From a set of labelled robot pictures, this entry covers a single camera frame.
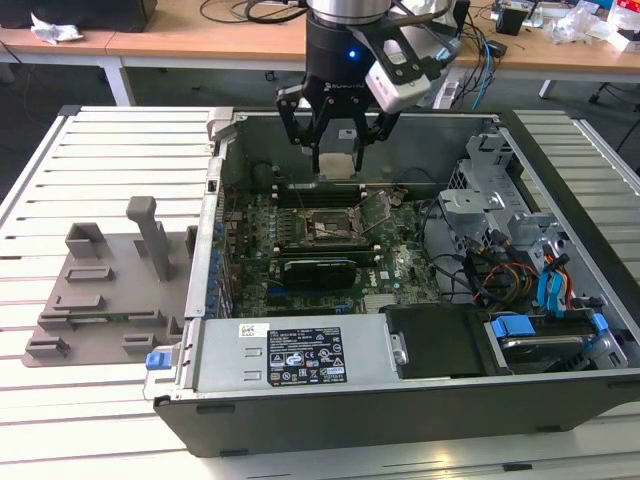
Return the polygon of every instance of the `black plastic cover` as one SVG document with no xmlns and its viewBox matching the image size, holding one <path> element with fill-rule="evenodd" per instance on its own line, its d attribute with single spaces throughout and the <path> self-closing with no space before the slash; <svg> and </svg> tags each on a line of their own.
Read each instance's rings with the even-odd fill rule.
<svg viewBox="0 0 640 480">
<path fill-rule="evenodd" d="M 474 305 L 420 304 L 383 310 L 391 334 L 401 335 L 409 361 L 400 378 L 500 375 L 484 322 L 489 315 Z"/>
</svg>

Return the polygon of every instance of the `black side panel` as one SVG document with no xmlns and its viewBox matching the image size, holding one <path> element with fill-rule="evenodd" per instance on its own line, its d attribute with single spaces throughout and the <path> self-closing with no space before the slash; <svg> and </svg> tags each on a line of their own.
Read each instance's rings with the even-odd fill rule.
<svg viewBox="0 0 640 480">
<path fill-rule="evenodd" d="M 339 395 L 318 388 L 297 397 L 162 400 L 154 409 L 193 455 L 217 457 L 570 430 L 640 397 L 640 375 L 616 379 L 630 387 L 589 379 Z"/>
<path fill-rule="evenodd" d="M 576 235 L 591 254 L 596 265 L 616 292 L 631 317 L 640 325 L 640 286 L 624 266 L 615 250 L 582 208 L 555 167 L 514 112 L 501 114 L 515 143 L 522 149 L 534 172 L 547 188 Z"/>
</svg>

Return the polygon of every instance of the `electronic device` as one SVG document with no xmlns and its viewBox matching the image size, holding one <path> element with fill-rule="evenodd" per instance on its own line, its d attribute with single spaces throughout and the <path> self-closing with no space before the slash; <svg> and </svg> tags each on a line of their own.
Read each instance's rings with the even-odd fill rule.
<svg viewBox="0 0 640 480">
<path fill-rule="evenodd" d="M 527 130 L 549 117 L 403 115 L 319 179 L 275 112 L 214 109 L 182 341 L 147 360 L 160 418 L 225 457 L 565 431 L 637 399 L 640 287 Z"/>
<path fill-rule="evenodd" d="M 56 25 L 142 32 L 156 4 L 156 0 L 0 0 L 0 25 L 30 27 L 33 13 Z"/>
</svg>

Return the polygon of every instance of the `blue latch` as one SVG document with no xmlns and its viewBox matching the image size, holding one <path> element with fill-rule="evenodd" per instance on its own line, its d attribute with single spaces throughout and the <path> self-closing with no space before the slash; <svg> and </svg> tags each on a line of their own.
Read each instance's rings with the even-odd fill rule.
<svg viewBox="0 0 640 480">
<path fill-rule="evenodd" d="M 502 315 L 491 322 L 491 327 L 496 338 L 528 337 L 536 334 L 526 315 Z"/>
<path fill-rule="evenodd" d="M 169 370 L 171 368 L 171 352 L 151 352 L 145 361 L 147 370 Z"/>
<path fill-rule="evenodd" d="M 547 286 L 551 281 L 551 287 L 547 293 Z M 560 305 L 560 292 L 564 286 L 564 277 L 557 272 L 543 272 L 538 280 L 536 300 L 541 307 L 545 307 L 556 317 L 564 317 L 564 310 Z"/>
<path fill-rule="evenodd" d="M 601 313 L 594 313 L 591 317 L 591 321 L 595 325 L 596 330 L 598 330 L 598 334 L 601 334 L 602 332 L 609 329 L 609 323 L 607 323 L 607 320 Z"/>
</svg>

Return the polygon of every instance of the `wooden desk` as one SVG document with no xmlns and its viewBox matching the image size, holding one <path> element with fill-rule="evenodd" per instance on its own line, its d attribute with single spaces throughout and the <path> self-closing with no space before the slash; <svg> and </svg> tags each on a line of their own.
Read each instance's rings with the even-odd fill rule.
<svg viewBox="0 0 640 480">
<path fill-rule="evenodd" d="M 115 32 L 87 30 L 84 38 L 57 45 L 39 40 L 29 29 L 0 28 L 0 78 L 12 81 L 9 63 L 17 63 L 16 57 L 27 64 L 86 65 L 102 67 L 107 74 L 111 91 L 117 104 L 131 104 L 133 94 L 126 72 L 119 59 L 107 57 L 107 44 Z"/>
<path fill-rule="evenodd" d="M 115 32 L 88 30 L 83 31 L 84 38 L 73 42 L 61 42 L 51 45 L 38 39 L 26 28 L 0 28 L 0 40 L 15 54 L 56 54 L 56 55 L 107 55 L 107 44 Z M 0 45 L 0 52 L 6 49 Z"/>
<path fill-rule="evenodd" d="M 109 55 L 232 60 L 294 61 L 305 57 L 305 18 L 281 25 L 225 25 L 202 17 L 202 0 L 159 0 L 144 34 L 116 33 Z M 213 3 L 205 12 L 235 20 L 228 13 L 233 0 Z M 280 9 L 263 7 L 264 12 Z"/>
<path fill-rule="evenodd" d="M 640 73 L 640 55 L 621 53 L 613 45 L 593 40 L 585 43 L 567 43 L 553 45 L 542 29 L 522 27 L 516 37 L 495 33 L 496 24 L 488 20 L 490 12 L 479 11 L 480 7 L 490 4 L 487 0 L 473 1 L 471 15 L 475 25 L 482 30 L 488 40 L 495 40 L 508 46 L 500 63 L 500 70 L 557 70 L 559 72 L 596 72 L 604 73 Z M 464 47 L 456 61 L 457 66 L 473 67 L 477 61 L 475 46 L 470 41 Z"/>
</svg>

